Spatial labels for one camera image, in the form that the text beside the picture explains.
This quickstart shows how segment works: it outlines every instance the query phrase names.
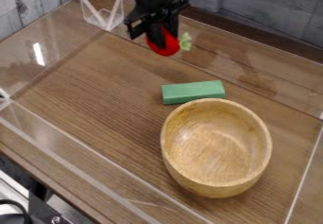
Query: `green block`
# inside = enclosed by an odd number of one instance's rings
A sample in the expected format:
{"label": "green block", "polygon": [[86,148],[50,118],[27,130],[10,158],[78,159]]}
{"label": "green block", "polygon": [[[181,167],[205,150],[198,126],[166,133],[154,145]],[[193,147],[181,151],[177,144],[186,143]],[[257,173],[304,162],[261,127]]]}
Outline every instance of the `green block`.
{"label": "green block", "polygon": [[166,105],[181,104],[202,98],[225,98],[226,91],[219,80],[162,86]]}

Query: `green sponge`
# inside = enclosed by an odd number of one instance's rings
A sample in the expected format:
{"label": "green sponge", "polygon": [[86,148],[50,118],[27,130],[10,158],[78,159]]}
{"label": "green sponge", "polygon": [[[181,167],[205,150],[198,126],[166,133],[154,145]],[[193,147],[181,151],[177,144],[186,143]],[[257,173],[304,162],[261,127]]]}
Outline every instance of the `green sponge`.
{"label": "green sponge", "polygon": [[202,98],[225,98],[226,91],[219,80],[162,86],[166,105],[181,104]]}

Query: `wooden bowl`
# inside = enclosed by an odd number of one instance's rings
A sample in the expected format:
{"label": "wooden bowl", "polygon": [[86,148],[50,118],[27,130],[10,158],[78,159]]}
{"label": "wooden bowl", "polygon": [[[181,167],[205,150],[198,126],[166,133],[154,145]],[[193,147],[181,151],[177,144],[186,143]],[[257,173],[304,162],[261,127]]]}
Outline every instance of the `wooden bowl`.
{"label": "wooden bowl", "polygon": [[234,197],[256,184],[272,149],[260,116],[223,99],[182,105],[162,130],[163,158],[171,175],[186,189],[209,198]]}

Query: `wooden table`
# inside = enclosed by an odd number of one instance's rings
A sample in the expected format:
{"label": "wooden table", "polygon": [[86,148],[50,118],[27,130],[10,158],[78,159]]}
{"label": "wooden table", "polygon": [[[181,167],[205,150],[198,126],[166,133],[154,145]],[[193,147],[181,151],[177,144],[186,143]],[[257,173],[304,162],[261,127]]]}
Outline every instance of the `wooden table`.
{"label": "wooden table", "polygon": [[[131,42],[123,26],[107,33],[89,25],[79,0],[3,41],[0,88],[14,101],[0,102],[0,150],[101,223],[318,223],[322,64],[181,21],[195,46],[173,58],[143,38]],[[161,85],[214,79],[261,115],[274,140],[261,182],[229,199],[179,187],[159,146],[177,107],[162,104]]]}

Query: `bowl rim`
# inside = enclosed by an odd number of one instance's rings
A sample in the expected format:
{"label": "bowl rim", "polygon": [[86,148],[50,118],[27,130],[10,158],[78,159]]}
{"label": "bowl rim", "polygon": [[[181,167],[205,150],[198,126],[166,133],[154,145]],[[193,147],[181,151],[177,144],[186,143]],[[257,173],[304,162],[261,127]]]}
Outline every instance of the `bowl rim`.
{"label": "bowl rim", "polygon": [[[167,153],[166,149],[165,149],[165,145],[166,145],[166,131],[167,131],[167,125],[171,121],[171,119],[174,118],[174,116],[189,106],[203,103],[203,102],[222,102],[225,104],[230,104],[234,107],[241,108],[244,111],[246,111],[250,116],[257,120],[258,124],[261,125],[262,130],[265,131],[266,134],[266,145],[268,145],[268,151],[266,151],[266,157],[264,159],[262,162],[262,167],[260,167],[250,175],[248,175],[248,177],[237,179],[234,181],[229,181],[229,182],[219,182],[219,183],[214,183],[214,184],[209,184],[207,182],[199,181],[193,179],[191,177],[187,177],[186,173],[183,173],[178,167],[177,162],[173,160],[173,158],[170,157],[170,154]],[[198,183],[199,185],[205,185],[205,186],[211,186],[211,187],[233,187],[241,184],[245,184],[253,180],[256,180],[265,172],[266,167],[269,165],[270,162],[270,158],[272,158],[272,153],[273,153],[273,140],[272,140],[272,135],[266,126],[265,121],[262,120],[262,118],[258,116],[258,114],[252,111],[245,105],[242,105],[241,103],[237,103],[232,100],[228,99],[219,99],[219,98],[203,98],[203,99],[198,99],[194,101],[190,101],[189,103],[183,104],[182,106],[179,106],[170,114],[170,116],[167,117],[167,120],[165,122],[163,128],[162,128],[162,133],[161,133],[161,147],[162,147],[162,152],[163,152],[163,157],[167,159],[170,165],[173,166],[174,170],[190,181]]]}

